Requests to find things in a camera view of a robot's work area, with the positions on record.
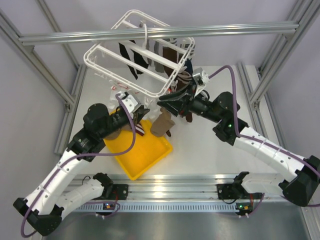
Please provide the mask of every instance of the white hook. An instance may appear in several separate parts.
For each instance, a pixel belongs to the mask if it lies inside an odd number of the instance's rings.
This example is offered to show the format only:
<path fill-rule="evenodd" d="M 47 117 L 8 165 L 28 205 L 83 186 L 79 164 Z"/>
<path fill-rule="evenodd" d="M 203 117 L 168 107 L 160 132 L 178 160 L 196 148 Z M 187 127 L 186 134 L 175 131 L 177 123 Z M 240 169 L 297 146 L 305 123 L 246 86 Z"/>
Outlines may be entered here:
<path fill-rule="evenodd" d="M 142 47 L 144 49 L 146 49 L 147 47 L 147 40 L 148 40 L 148 28 L 147 28 L 147 24 L 143 24 L 143 27 L 144 27 L 144 42 L 142 44 Z"/>

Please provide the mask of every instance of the gray floor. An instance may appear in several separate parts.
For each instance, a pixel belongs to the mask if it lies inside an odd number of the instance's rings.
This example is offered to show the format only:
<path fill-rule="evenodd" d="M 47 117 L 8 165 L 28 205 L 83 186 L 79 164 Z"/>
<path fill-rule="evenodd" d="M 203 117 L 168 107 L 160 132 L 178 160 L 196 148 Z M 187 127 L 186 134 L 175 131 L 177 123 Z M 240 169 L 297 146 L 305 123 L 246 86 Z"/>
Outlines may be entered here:
<path fill-rule="evenodd" d="M 82 214 L 74 213 L 63 223 Z M 310 237 L 300 208 L 264 203 L 249 219 L 220 213 L 119 213 L 105 220 L 87 215 L 45 239 L 309 240 Z"/>

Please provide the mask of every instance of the yellow bin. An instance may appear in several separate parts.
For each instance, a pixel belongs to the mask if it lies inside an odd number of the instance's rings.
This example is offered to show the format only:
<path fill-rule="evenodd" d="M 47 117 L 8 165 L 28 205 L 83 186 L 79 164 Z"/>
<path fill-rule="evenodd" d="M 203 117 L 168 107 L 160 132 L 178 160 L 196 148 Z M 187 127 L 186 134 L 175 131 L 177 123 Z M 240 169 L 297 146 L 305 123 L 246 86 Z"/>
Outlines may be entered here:
<path fill-rule="evenodd" d="M 173 147 L 168 140 L 156 137 L 150 132 L 151 122 L 142 120 L 144 136 L 135 134 L 135 144 L 126 154 L 115 156 L 120 166 L 131 180 L 136 180 L 149 168 L 172 152 Z M 111 153 L 119 153 L 128 149 L 132 143 L 132 132 L 122 130 L 114 140 L 104 140 Z"/>

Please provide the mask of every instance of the ventilation grille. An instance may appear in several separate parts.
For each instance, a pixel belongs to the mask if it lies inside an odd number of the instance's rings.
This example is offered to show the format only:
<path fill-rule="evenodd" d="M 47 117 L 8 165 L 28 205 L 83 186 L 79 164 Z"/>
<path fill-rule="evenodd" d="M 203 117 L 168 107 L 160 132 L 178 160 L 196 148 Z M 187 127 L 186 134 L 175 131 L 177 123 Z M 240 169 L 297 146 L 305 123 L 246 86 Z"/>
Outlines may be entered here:
<path fill-rule="evenodd" d="M 122 213 L 234 213 L 238 212 L 236 204 L 220 202 L 124 202 L 120 203 L 119 212 Z M 112 212 L 103 210 L 103 203 L 82 205 L 75 212 Z"/>

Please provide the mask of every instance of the white drying rack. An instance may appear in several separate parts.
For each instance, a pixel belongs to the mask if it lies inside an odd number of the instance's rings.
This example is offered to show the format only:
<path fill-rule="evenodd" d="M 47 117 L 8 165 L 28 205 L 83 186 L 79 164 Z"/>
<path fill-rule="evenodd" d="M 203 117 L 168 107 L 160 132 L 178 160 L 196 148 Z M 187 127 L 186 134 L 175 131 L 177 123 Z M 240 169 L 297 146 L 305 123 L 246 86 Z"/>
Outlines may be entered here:
<path fill-rule="evenodd" d="M 138 26 L 132 24 L 129 22 L 128 18 L 136 15 L 139 16 L 141 18 L 141 22 L 144 21 L 148 21 L 150 23 L 152 23 L 155 28 L 156 27 L 169 27 L 168 24 L 152 17 L 149 16 L 147 14 L 145 14 L 142 11 L 139 10 L 129 10 L 127 13 L 125 13 L 120 20 L 111 28 L 113 29 L 117 29 L 119 28 L 119 26 L 125 26 L 126 28 L 139 28 Z M 147 41 L 148 38 L 148 29 L 146 27 L 146 25 L 144 25 L 145 29 L 146 29 L 146 36 L 145 36 L 145 40 L 144 42 Z M 121 43 L 122 45 L 124 45 L 126 48 L 131 49 L 135 52 L 137 52 L 138 54 L 151 59 L 163 66 L 169 67 L 171 69 L 173 69 L 172 74 L 166 78 L 163 75 L 157 74 L 156 72 L 153 72 L 147 68 L 144 68 L 138 64 L 136 64 L 135 62 L 128 60 L 124 57 L 122 57 L 121 55 L 107 49 L 106 47 L 104 47 L 102 44 L 103 42 L 99 42 L 95 45 L 93 45 L 83 56 L 83 60 L 84 63 L 96 70 L 100 76 L 104 77 L 104 78 L 110 78 L 122 85 L 127 86 L 129 89 L 131 90 L 136 90 L 146 96 L 149 96 L 151 98 L 159 98 L 162 95 L 165 95 L 169 89 L 169 87 L 171 86 L 171 84 L 173 83 L 173 81 L 175 80 L 176 76 L 178 75 L 179 71 L 181 70 L 181 68 L 185 65 L 186 60 L 188 59 L 191 51 L 193 50 L 194 46 L 195 46 L 195 40 L 193 37 L 185 37 L 182 38 L 182 40 L 188 44 L 188 47 L 186 49 L 178 47 L 177 45 L 174 45 L 164 39 L 154 39 L 156 42 L 162 44 L 163 46 L 166 46 L 168 48 L 174 49 L 175 51 L 178 52 L 178 54 L 183 54 L 181 59 L 179 60 L 178 63 L 175 63 L 173 61 L 170 61 L 156 53 L 153 53 L 152 51 L 149 51 L 147 49 L 145 49 L 144 47 L 141 47 L 131 41 L 125 40 L 125 41 L 119 41 L 119 43 Z M 97 51 L 101 52 L 102 54 L 106 54 L 109 55 L 113 58 L 115 58 L 116 60 L 119 60 L 123 63 L 125 63 L 128 66 L 131 66 L 133 68 L 135 68 L 136 70 L 139 70 L 141 72 L 143 72 L 144 74 L 147 74 L 148 76 L 152 77 L 153 79 L 156 79 L 160 82 L 163 83 L 163 87 L 159 92 L 152 92 L 150 90 L 147 90 L 146 88 L 143 88 L 142 86 L 138 85 L 137 83 L 134 83 L 112 71 L 110 71 L 109 69 L 101 66 L 100 64 L 96 63 L 95 61 L 95 56 L 97 55 Z"/>

